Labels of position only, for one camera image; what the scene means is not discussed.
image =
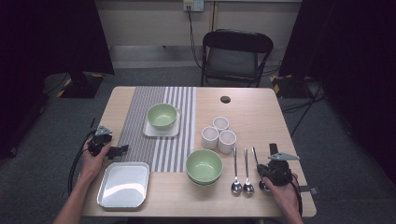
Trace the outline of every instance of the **white cup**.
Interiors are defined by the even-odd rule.
[[[218,144],[219,131],[214,127],[205,127],[202,130],[202,146],[207,149],[214,149]]]
[[[213,119],[213,127],[219,130],[219,133],[221,133],[224,130],[227,130],[228,126],[229,126],[229,122],[224,117],[216,117]]]
[[[236,142],[236,135],[230,130],[222,131],[219,135],[218,149],[222,153],[230,153],[233,151]]]

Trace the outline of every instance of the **cable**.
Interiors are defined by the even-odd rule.
[[[292,175],[292,176],[293,176],[293,178],[296,179],[298,188],[295,186],[295,184],[293,183],[292,180],[290,181],[290,183],[293,186],[294,191],[296,193],[297,201],[298,201],[298,212],[300,213],[300,216],[302,217],[303,216],[303,199],[301,197],[300,184],[298,183],[297,178],[294,175]]]
[[[319,102],[319,101],[323,100],[324,98],[325,98],[325,95],[322,95],[319,99],[312,101],[312,104]],[[282,108],[282,113],[284,113],[284,114],[294,113],[294,112],[297,112],[298,110],[302,109],[306,105],[310,105],[310,104],[311,104],[311,101],[309,101],[307,103],[302,103],[302,104],[286,105]]]
[[[190,6],[187,6],[187,12],[189,14],[189,21],[190,21],[190,40],[191,40],[192,56],[194,57],[195,63],[198,65],[198,67],[202,69],[201,65],[198,63],[197,56],[195,53],[194,33],[192,31],[191,7]]]
[[[278,63],[277,63],[277,68],[276,69],[274,69],[274,70],[271,70],[271,71],[266,71],[266,72],[263,72],[262,73],[262,77],[268,77],[268,76],[271,76],[273,73],[275,73],[275,72],[277,72],[277,71],[279,71],[279,69],[280,69],[280,65],[282,64],[282,60],[281,61],[279,61]]]
[[[67,183],[67,184],[68,184],[68,185],[67,185],[67,190],[68,190],[69,196],[70,196],[70,194],[72,193],[72,190],[73,190],[73,177],[74,177],[74,173],[75,173],[75,171],[76,171],[77,163],[78,163],[79,158],[81,157],[82,153],[84,153],[84,151],[87,150],[87,149],[84,149],[84,150],[83,150],[84,145],[85,145],[85,142],[86,142],[87,139],[88,139],[89,137],[91,137],[91,135],[94,134],[95,132],[96,132],[96,130],[92,130],[92,131],[90,131],[90,132],[87,134],[87,136],[85,137],[85,139],[84,139],[84,141],[83,141],[81,147],[78,149],[78,153],[77,153],[77,155],[76,155],[76,157],[75,157],[75,159],[74,159],[74,161],[73,161],[72,167],[70,168],[70,173],[69,173],[69,178],[68,178],[68,183]]]
[[[318,93],[319,93],[319,90],[321,89],[321,86],[322,86],[322,83],[320,83],[320,85],[319,85],[319,87],[318,87],[318,89],[317,89],[317,92],[316,92],[315,95],[314,95],[314,100],[313,100],[313,101],[309,100],[309,102],[308,102],[308,104],[309,104],[308,108],[305,110],[305,112],[303,113],[303,115],[300,117],[299,121],[297,122],[297,125],[294,127],[293,131],[291,132],[290,137],[293,137],[295,131],[297,130],[297,128],[298,128],[298,126],[300,125],[300,123],[301,123],[301,121],[303,120],[303,118],[305,117],[305,115],[306,115],[306,113],[308,112],[309,108],[311,108],[311,106],[314,104],[314,102],[316,102],[316,99],[317,99],[317,97],[318,97]]]

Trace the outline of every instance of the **table runner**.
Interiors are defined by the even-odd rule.
[[[144,161],[151,172],[185,172],[185,161],[194,147],[195,90],[195,87],[136,87],[119,141],[119,147],[129,145],[129,148],[116,161]],[[147,111],[159,103],[173,105],[181,111],[178,135],[143,134]]]

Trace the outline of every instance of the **spoon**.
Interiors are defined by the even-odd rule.
[[[237,172],[236,172],[236,147],[233,149],[233,167],[235,169],[235,181],[231,185],[231,190],[233,193],[242,192],[242,185],[238,181]]]
[[[254,188],[253,185],[250,184],[250,181],[248,181],[248,150],[245,149],[245,165],[247,168],[247,182],[244,185],[244,192],[247,194],[252,194],[254,193]]]
[[[252,147],[252,148],[251,148],[251,151],[253,152],[254,159],[256,159],[257,168],[259,168],[259,161],[257,160],[257,156],[256,156],[256,148]],[[266,191],[266,192],[270,191],[270,190],[267,188],[267,186],[265,186],[265,183],[264,183],[264,181],[262,181],[262,177],[261,177],[261,176],[260,176],[259,188],[260,188],[262,191]]]

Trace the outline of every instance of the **bowl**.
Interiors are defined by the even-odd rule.
[[[213,184],[220,177],[222,167],[220,156],[210,149],[195,150],[186,161],[187,175],[198,185]]]
[[[157,130],[167,131],[172,129],[177,118],[177,111],[169,104],[152,106],[147,113],[148,123]]]

